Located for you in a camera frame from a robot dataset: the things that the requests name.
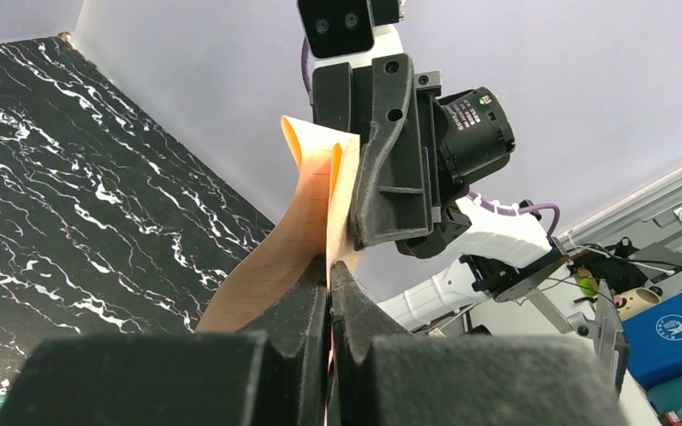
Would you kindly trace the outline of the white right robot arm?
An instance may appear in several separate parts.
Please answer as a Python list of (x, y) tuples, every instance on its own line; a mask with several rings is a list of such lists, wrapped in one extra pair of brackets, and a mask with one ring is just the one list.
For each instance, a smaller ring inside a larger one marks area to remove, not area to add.
[(553, 228), (542, 225), (542, 205), (504, 205), (472, 190), (515, 148), (491, 90), (443, 95), (438, 73), (419, 74), (409, 55), (395, 53), (323, 60), (311, 95), (317, 124), (361, 139), (347, 213), (353, 250), (391, 242), (404, 256), (453, 257), (380, 304), (403, 327), (526, 296), (564, 259)]

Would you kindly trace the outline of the peach lined letter paper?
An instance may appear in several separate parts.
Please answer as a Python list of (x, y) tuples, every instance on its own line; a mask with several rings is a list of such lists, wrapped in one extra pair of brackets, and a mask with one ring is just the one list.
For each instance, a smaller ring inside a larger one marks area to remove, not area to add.
[(293, 198), (269, 235), (227, 276), (196, 330), (234, 332), (263, 314), (298, 282), (317, 256), (329, 275), (344, 262), (355, 270), (349, 213), (360, 162), (360, 138), (282, 117), (282, 132), (298, 170)]

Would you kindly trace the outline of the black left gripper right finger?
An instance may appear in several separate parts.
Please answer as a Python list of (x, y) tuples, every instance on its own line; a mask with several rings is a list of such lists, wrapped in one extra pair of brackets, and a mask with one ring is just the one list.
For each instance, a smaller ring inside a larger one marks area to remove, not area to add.
[(609, 371), (561, 335), (412, 335), (329, 273), (333, 425), (624, 425)]

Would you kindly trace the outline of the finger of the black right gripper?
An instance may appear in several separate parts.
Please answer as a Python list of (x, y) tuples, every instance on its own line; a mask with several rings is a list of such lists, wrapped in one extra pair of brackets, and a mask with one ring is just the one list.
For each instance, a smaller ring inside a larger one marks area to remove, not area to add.
[(353, 71), (353, 127), (361, 145), (349, 225), (358, 250), (432, 230), (414, 81), (405, 53)]

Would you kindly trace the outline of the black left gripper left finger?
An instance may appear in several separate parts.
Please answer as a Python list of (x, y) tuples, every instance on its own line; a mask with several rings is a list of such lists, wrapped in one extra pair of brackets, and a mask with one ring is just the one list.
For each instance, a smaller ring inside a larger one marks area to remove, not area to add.
[(42, 342), (0, 425), (321, 425), (329, 363), (325, 261), (233, 333)]

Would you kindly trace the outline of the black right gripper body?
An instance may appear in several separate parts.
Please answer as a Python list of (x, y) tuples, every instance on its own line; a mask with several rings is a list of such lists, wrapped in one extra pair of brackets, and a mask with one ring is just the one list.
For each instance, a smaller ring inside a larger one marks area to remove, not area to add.
[[(353, 127), (353, 71), (349, 64), (314, 70), (313, 119), (335, 130)], [(493, 93), (484, 88), (442, 96), (435, 73), (415, 74), (416, 108), (430, 191), (432, 230), (396, 244), (401, 254), (420, 259), (443, 252), (471, 226), (456, 209), (471, 184), (503, 168), (515, 147), (511, 125)]]

